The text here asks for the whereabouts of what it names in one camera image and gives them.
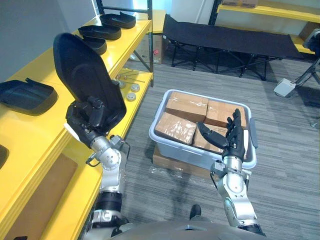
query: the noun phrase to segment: gray plastic bin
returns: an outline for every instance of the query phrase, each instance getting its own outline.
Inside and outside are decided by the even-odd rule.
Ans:
[[[251,110],[248,106],[238,102],[218,99],[218,98],[209,97],[209,96],[203,96],[203,95],[194,94],[186,91],[175,90],[175,89],[170,89],[165,92],[162,102],[160,103],[158,110],[156,111],[154,120],[149,129],[149,136],[152,140],[157,142],[157,146],[159,148],[161,155],[168,158],[177,159],[192,165],[196,165],[198,167],[205,168],[205,169],[210,169],[212,163],[215,160],[222,160],[222,156],[219,154],[206,151],[203,149],[199,149],[194,146],[189,146],[183,143],[179,143],[173,140],[169,140],[164,137],[156,135],[155,127],[158,121],[160,120],[163,112],[166,109],[168,99],[170,98],[172,92],[180,92],[184,94],[207,98],[209,100],[242,106],[245,111],[245,117],[248,123],[248,132],[249,132],[249,138],[248,138],[249,143],[248,143],[248,149],[246,152],[246,160],[243,162],[242,167],[246,169],[251,169],[256,165],[257,163],[256,148],[258,147],[256,125],[255,125],[254,119],[251,116]]]

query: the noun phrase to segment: cardboard box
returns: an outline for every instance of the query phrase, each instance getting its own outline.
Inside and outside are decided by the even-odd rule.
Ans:
[[[210,130],[213,130],[223,136],[226,136],[227,133],[227,129],[225,127],[219,127],[219,126],[212,126],[209,124],[205,124]],[[214,152],[217,154],[222,154],[223,149],[218,148],[212,144],[210,144],[209,142],[207,142],[207,140],[204,139],[204,137],[201,135],[199,128],[197,127],[195,130],[195,134],[194,134],[194,143],[193,146],[200,148],[200,149],[204,149],[204,150],[208,150],[210,152]]]
[[[206,117],[204,119],[205,124],[218,126],[222,128],[227,127],[227,118],[233,118],[232,114],[236,109],[240,110],[241,113],[241,125],[244,129],[247,127],[245,109],[242,106],[219,102],[209,101],[207,107]]]
[[[320,29],[320,23],[308,21],[300,32],[299,37],[305,41],[314,29]]]
[[[5,240],[24,236],[28,240],[41,238],[77,166],[63,154],[57,158],[13,223]]]
[[[164,112],[154,130],[159,136],[191,145],[196,127],[191,121]]]
[[[223,0],[222,4],[223,5],[231,5],[231,6],[238,6],[239,0]]]
[[[162,35],[153,35],[153,63],[162,64],[165,57],[165,51],[168,47],[168,43],[169,41],[167,39],[163,39]],[[135,51],[141,56],[141,58],[146,63],[150,62],[148,35],[144,36],[144,38],[142,39]]]
[[[179,161],[173,158],[162,156],[157,146],[155,146],[154,148],[152,161],[153,161],[153,164],[158,165],[159,167],[162,167],[165,169],[180,171],[186,174],[195,175],[205,179],[210,178],[210,171],[208,169],[195,166],[183,161]]]
[[[241,7],[255,8],[258,5],[258,0],[242,0]]]
[[[205,120],[207,107],[207,98],[174,91],[166,104],[165,111],[196,123]]]

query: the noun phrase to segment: black cot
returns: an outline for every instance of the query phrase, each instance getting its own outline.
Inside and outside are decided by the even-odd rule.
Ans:
[[[243,76],[247,69],[250,69],[262,80],[265,80],[267,62],[288,58],[302,58],[289,35],[178,22],[168,14],[164,20],[163,35],[174,44],[172,57],[173,67],[185,62],[193,62],[193,70],[195,70],[199,62],[217,74],[241,69],[240,77]],[[195,55],[193,55],[192,58],[175,63],[177,49],[181,49],[192,55],[189,50],[184,49],[184,46],[196,47]],[[215,69],[208,66],[199,58],[200,48],[213,49],[213,52],[208,54],[218,55]],[[220,53],[227,53],[237,59],[239,66],[219,71]],[[245,59],[241,58],[237,53],[247,54],[248,57]],[[264,63],[264,75],[261,75],[254,68],[251,68],[261,63]]]

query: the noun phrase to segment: yellow shelving unit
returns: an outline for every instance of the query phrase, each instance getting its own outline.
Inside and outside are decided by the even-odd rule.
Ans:
[[[162,34],[165,23],[166,10],[154,9],[152,10],[152,29],[154,34]],[[147,20],[148,14],[137,13],[135,15],[137,20]]]
[[[135,73],[139,73],[135,77],[132,76],[136,80],[124,80],[128,83],[125,88],[121,89],[121,92],[126,96],[130,92],[130,83],[139,84],[140,91],[135,93],[135,101],[124,100],[127,113],[121,122],[110,131],[110,136],[125,137],[148,89],[152,73],[135,71],[130,74]],[[41,239],[44,240],[76,239],[93,206],[101,183],[102,168],[100,165],[93,168],[85,164],[92,150],[88,149],[83,143],[72,139],[62,153],[77,162],[78,168],[42,234]]]
[[[99,25],[99,17],[87,23],[87,25],[92,24]],[[137,21],[135,27],[121,30],[121,38],[107,41],[107,51],[101,58],[111,78],[115,78],[122,69],[130,54],[149,31],[151,24],[151,20]],[[31,195],[71,139],[71,135],[64,129],[63,124],[66,122],[67,107],[74,101],[74,98],[56,74],[52,48],[20,69],[8,80],[24,80],[26,77],[54,87],[58,93],[58,100],[40,116],[25,115],[0,105],[1,144],[10,151],[6,163],[0,170],[2,183],[0,239],[6,236]],[[137,93],[137,99],[134,102],[126,102],[127,113],[112,130],[113,134],[121,136],[126,134],[153,74],[140,72],[136,77],[144,81],[137,81],[140,84],[140,92]],[[74,218],[79,217],[76,223],[69,224],[69,236],[77,236],[98,192],[101,171],[97,170],[98,168],[92,169],[85,166],[82,162],[83,156],[82,158],[75,156],[74,160],[78,163],[78,169],[59,202],[57,208],[59,210],[55,211],[44,238],[50,239],[58,232],[66,233],[63,227],[61,228],[62,218],[60,216],[66,217],[65,211],[68,208],[71,209],[67,211],[69,218],[71,215]]]
[[[258,5],[254,8],[220,4],[218,6],[217,13],[220,10],[270,15],[281,18],[320,23],[320,9],[274,1],[259,0]]]
[[[303,44],[304,44],[305,41],[304,41],[301,37],[299,37],[299,36],[297,36],[297,35],[290,35],[290,37],[291,37],[292,42],[294,43],[296,49],[298,49],[298,51],[299,51],[300,53],[316,54],[314,51],[311,51],[310,49],[305,48],[305,47],[303,46]]]

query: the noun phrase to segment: shelf post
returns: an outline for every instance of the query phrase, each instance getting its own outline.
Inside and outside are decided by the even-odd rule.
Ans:
[[[102,4],[102,0],[96,0],[96,5],[98,7],[99,10],[99,14],[105,14],[105,10]]]
[[[210,19],[209,19],[209,25],[215,25],[216,24],[216,20],[217,20],[217,10],[218,10],[218,6],[221,4],[222,0],[214,0],[213,6],[212,6],[212,10],[211,10],[211,14],[210,14]]]
[[[150,59],[150,72],[154,72],[154,38],[153,38],[153,21],[152,21],[152,0],[147,0],[148,20],[151,20],[151,31],[148,33],[149,37],[149,59]],[[152,76],[151,87],[154,86],[154,77]]]

